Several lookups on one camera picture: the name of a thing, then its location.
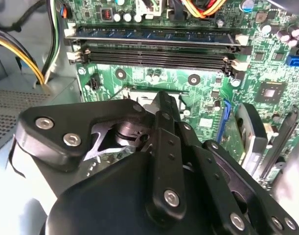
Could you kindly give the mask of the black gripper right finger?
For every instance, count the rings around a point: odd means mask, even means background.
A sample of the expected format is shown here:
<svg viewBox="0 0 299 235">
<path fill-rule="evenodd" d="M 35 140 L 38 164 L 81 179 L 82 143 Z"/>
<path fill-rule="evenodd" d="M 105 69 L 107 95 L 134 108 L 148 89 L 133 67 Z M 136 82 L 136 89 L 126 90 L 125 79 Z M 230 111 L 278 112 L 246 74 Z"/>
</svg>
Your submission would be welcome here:
<svg viewBox="0 0 299 235">
<path fill-rule="evenodd" d="M 166 97 L 181 140 L 187 211 L 169 235 L 298 235 L 296 221 L 215 141 L 200 142 Z"/>
</svg>

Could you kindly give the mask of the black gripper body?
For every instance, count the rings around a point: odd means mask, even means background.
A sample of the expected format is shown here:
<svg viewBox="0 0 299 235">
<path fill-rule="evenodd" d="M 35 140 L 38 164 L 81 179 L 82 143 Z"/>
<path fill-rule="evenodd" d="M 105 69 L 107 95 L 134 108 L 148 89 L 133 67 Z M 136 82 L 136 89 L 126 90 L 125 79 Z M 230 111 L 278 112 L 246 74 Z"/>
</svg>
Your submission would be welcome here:
<svg viewBox="0 0 299 235">
<path fill-rule="evenodd" d="M 151 157 L 136 153 L 63 192 L 52 207 L 45 235 L 224 235 L 202 198 L 195 174 L 183 169 L 184 218 L 159 226 L 146 211 Z"/>
</svg>

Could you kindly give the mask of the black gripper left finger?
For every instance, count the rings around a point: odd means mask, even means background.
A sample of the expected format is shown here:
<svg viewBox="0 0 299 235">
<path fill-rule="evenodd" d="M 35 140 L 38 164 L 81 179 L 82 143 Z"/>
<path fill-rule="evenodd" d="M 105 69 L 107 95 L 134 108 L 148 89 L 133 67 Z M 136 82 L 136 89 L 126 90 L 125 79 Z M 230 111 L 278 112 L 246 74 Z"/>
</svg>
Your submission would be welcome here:
<svg viewBox="0 0 299 235">
<path fill-rule="evenodd" d="M 166 92 L 143 108 L 131 99 L 32 107 L 23 111 L 16 147 L 33 163 L 37 186 L 58 197 L 70 187 L 136 153 L 152 161 L 145 204 L 159 226 L 186 214 L 181 140 L 168 111 Z"/>
</svg>

